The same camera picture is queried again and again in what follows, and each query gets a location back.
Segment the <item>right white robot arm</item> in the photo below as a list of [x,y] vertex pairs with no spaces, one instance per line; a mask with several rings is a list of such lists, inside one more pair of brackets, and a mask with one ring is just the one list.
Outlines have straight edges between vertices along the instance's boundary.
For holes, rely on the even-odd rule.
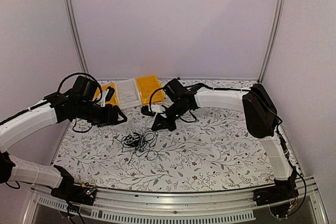
[[277,185],[272,188],[271,196],[282,201],[291,194],[291,184],[295,182],[297,172],[278,130],[282,120],[262,84],[255,83],[248,89],[212,88],[204,83],[186,87],[172,79],[162,90],[172,105],[156,113],[151,127],[153,131],[174,131],[176,120],[190,110],[222,108],[243,112],[248,133],[260,141],[273,167]]

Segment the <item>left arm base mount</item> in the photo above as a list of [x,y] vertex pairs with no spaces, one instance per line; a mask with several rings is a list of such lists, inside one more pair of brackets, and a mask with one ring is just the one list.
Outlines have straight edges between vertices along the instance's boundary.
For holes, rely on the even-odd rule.
[[51,190],[50,194],[53,197],[88,206],[93,205],[97,194],[95,186],[89,183],[76,184],[72,175],[63,167],[54,165],[53,168],[56,168],[62,177],[60,185]]

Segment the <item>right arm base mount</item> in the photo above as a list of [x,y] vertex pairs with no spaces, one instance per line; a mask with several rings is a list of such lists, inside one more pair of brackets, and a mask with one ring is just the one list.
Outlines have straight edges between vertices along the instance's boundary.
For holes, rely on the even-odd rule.
[[270,212],[274,217],[279,219],[287,218],[294,207],[294,204],[290,202],[284,204],[279,204],[279,202],[290,199],[295,200],[299,196],[294,180],[275,179],[274,186],[256,189],[253,193],[253,201],[256,202],[257,206],[277,203],[275,206],[270,207]]

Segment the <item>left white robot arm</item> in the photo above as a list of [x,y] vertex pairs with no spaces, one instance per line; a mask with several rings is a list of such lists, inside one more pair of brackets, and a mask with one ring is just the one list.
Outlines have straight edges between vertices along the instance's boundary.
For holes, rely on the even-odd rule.
[[74,178],[61,166],[45,166],[10,155],[8,150],[24,138],[63,121],[82,119],[91,126],[119,125],[127,117],[117,105],[107,104],[113,96],[90,74],[75,72],[65,77],[57,90],[13,116],[1,121],[1,183],[22,182],[57,188],[67,200],[78,195]]

